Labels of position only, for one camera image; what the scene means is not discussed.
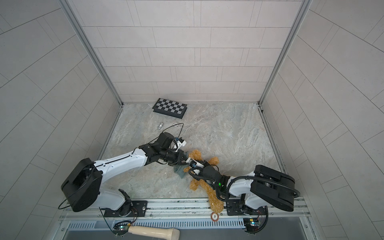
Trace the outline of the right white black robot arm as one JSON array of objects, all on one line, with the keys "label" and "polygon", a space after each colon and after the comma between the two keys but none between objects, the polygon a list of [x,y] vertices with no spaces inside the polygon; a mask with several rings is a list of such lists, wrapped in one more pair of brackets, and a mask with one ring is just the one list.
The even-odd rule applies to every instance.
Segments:
[{"label": "right white black robot arm", "polygon": [[192,164],[189,174],[213,187],[218,200],[228,203],[231,197],[243,197],[243,205],[252,210],[272,205],[292,212],[294,199],[301,195],[293,177],[263,165],[257,165],[248,175],[229,177],[212,165]]}]

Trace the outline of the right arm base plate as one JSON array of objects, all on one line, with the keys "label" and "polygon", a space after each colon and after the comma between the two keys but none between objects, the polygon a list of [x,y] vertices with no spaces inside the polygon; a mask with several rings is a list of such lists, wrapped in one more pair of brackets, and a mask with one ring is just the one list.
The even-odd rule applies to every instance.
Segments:
[{"label": "right arm base plate", "polygon": [[229,199],[226,202],[228,216],[267,216],[267,207],[260,207],[257,210],[252,209],[244,204],[240,199]]}]

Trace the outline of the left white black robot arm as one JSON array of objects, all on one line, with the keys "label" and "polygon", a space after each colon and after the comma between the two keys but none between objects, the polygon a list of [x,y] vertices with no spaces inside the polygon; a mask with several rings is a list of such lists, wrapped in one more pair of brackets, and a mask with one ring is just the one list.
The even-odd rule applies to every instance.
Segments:
[{"label": "left white black robot arm", "polygon": [[109,190],[103,185],[109,179],[151,163],[184,165],[187,155],[181,150],[186,145],[183,138],[164,132],[153,143],[135,148],[126,154],[99,161],[81,160],[61,185],[68,206],[74,212],[99,208],[116,212],[125,217],[131,213],[133,203],[128,194],[119,189]]}]

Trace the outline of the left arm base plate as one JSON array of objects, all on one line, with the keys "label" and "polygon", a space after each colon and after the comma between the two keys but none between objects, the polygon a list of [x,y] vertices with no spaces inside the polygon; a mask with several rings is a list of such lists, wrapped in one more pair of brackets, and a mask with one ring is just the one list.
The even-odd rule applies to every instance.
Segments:
[{"label": "left arm base plate", "polygon": [[123,213],[120,210],[113,211],[111,209],[102,209],[104,216],[107,218],[133,218],[144,217],[147,211],[148,201],[132,201],[129,207],[124,210]]}]

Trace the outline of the grey-green teddy sweater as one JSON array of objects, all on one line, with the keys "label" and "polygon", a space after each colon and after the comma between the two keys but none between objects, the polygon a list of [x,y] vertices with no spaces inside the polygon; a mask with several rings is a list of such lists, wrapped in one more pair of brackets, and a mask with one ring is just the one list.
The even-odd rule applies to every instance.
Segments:
[{"label": "grey-green teddy sweater", "polygon": [[175,165],[173,166],[174,173],[177,174],[181,179],[183,179],[186,175],[184,172],[184,169],[188,167],[187,164],[183,163],[181,165]]}]

